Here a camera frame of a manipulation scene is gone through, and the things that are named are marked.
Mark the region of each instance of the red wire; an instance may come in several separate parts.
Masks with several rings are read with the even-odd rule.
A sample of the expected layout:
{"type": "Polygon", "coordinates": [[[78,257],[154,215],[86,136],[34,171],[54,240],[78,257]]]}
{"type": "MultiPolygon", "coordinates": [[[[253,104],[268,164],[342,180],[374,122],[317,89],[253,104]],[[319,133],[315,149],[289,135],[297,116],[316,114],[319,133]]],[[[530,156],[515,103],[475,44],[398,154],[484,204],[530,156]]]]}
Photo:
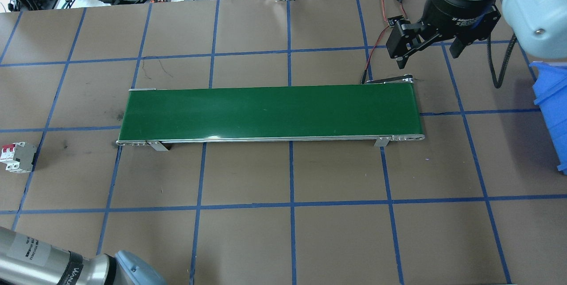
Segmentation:
{"type": "Polygon", "coordinates": [[[408,15],[405,13],[405,9],[404,9],[404,4],[400,2],[400,8],[401,8],[401,12],[403,12],[404,14],[404,18],[408,18],[408,15]]]}
{"type": "Polygon", "coordinates": [[[382,18],[384,18],[384,22],[388,22],[388,19],[386,19],[386,11],[384,8],[384,0],[381,0],[382,2],[382,18]]]}
{"type": "Polygon", "coordinates": [[[372,59],[372,54],[374,53],[374,49],[376,49],[376,47],[378,47],[378,44],[380,43],[380,40],[382,39],[382,37],[384,36],[384,33],[386,32],[386,30],[389,28],[385,27],[384,30],[382,30],[382,32],[380,33],[380,35],[378,36],[378,39],[376,40],[376,43],[374,44],[374,47],[372,48],[372,51],[370,51],[370,55],[368,56],[368,60],[366,61],[366,67],[364,68],[364,70],[368,70],[368,66],[370,65],[370,59],[372,59]]]}

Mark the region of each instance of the white circuit breaker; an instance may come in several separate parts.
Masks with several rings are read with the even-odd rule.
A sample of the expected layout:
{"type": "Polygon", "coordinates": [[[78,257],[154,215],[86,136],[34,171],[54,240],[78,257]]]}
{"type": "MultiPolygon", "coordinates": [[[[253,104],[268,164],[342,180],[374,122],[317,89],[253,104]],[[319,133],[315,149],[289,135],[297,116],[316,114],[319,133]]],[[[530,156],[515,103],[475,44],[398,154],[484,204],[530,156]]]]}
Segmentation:
{"type": "Polygon", "coordinates": [[[29,173],[34,168],[32,162],[36,150],[35,145],[26,142],[3,145],[0,162],[6,164],[6,171],[29,173]]]}

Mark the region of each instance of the robotic arm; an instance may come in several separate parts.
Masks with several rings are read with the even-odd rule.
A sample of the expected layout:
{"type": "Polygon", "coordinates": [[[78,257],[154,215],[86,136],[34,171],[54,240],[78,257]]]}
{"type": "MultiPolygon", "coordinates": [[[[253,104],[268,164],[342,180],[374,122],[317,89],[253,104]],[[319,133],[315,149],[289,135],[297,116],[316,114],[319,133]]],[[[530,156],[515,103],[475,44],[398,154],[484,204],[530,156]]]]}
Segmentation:
{"type": "MultiPolygon", "coordinates": [[[[386,43],[389,56],[403,69],[409,56],[429,45],[453,41],[458,58],[467,45],[485,40],[500,20],[496,0],[427,0],[417,23],[396,22],[386,43]]],[[[506,21],[528,53],[541,58],[567,57],[567,0],[502,0],[506,21]]]]}

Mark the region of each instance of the conveyor belt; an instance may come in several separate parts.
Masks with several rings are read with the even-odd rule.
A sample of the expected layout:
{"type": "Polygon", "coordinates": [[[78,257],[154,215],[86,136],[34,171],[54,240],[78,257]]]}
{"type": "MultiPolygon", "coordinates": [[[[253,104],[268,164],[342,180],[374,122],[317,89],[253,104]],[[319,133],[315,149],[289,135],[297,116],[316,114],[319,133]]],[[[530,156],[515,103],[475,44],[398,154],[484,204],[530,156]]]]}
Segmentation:
{"type": "Polygon", "coordinates": [[[421,140],[413,83],[134,90],[119,145],[421,140]]]}

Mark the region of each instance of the sticker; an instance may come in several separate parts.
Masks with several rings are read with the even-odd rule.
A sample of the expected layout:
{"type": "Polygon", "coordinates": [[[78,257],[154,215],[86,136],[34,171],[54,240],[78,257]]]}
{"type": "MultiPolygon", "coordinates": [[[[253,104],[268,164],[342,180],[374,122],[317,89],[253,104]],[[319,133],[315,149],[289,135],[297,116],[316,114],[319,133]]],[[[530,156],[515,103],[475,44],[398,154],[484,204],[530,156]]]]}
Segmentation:
{"type": "Polygon", "coordinates": [[[83,267],[83,257],[77,253],[70,252],[69,263],[57,285],[77,285],[83,267]]]}
{"type": "Polygon", "coordinates": [[[6,256],[34,265],[45,266],[49,253],[51,253],[51,245],[48,243],[40,242],[23,234],[16,234],[6,256]]]}

